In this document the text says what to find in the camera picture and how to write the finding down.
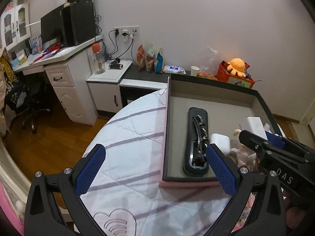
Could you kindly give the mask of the person's hand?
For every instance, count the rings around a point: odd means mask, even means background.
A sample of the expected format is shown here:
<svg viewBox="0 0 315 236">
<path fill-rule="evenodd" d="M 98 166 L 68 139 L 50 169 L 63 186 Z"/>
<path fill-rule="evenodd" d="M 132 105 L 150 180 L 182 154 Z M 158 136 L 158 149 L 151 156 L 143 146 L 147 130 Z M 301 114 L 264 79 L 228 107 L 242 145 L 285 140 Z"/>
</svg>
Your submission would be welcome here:
<svg viewBox="0 0 315 236">
<path fill-rule="evenodd" d="M 303 204 L 301 198 L 286 190 L 283 190 L 283 198 L 287 227 L 291 230 L 295 230 L 307 214 L 305 204 Z"/>
</svg>

